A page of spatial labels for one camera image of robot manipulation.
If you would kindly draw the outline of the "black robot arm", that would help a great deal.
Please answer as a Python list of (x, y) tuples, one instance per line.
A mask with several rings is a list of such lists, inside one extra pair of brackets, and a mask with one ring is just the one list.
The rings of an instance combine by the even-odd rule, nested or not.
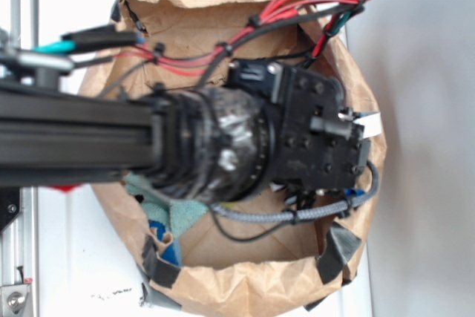
[(370, 138), (334, 78), (269, 59), (236, 59), (225, 85), (139, 99), (60, 93), (62, 55), (5, 46), (1, 184), (56, 186), (142, 175), (172, 199), (233, 202), (276, 182), (350, 189)]

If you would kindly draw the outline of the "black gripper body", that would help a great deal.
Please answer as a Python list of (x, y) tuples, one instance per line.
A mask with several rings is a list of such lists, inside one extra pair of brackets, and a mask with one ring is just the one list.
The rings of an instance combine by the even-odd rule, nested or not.
[(261, 109), (259, 183), (307, 192), (355, 187), (370, 140), (345, 105), (337, 79), (269, 60), (238, 59), (226, 86), (247, 92)]

